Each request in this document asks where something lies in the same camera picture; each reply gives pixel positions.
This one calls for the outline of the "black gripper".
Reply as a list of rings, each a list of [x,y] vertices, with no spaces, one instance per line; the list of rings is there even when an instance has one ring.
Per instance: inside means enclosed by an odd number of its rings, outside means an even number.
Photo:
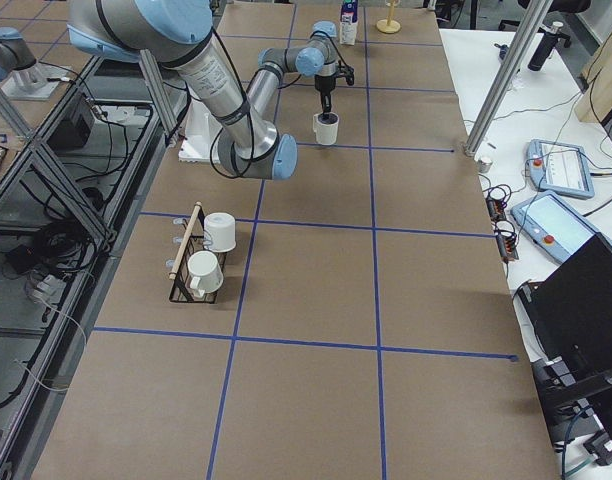
[[[332,111],[331,94],[335,89],[335,76],[315,75],[314,86],[316,91],[320,94],[322,117],[328,118]]]

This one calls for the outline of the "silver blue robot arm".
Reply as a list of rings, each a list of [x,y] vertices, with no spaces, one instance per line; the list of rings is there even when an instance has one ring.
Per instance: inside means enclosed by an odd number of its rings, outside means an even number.
[[[0,27],[0,82],[11,72],[24,71],[36,63],[21,33],[13,27]]]
[[[227,178],[285,180],[294,173],[295,139],[262,117],[285,74],[313,78],[325,120],[333,116],[337,79],[354,82],[328,21],[316,23],[303,46],[262,52],[249,87],[242,86],[217,37],[207,1],[74,1],[68,30],[71,43],[90,55],[136,63],[147,50],[162,67],[177,71],[223,128],[218,158]]]

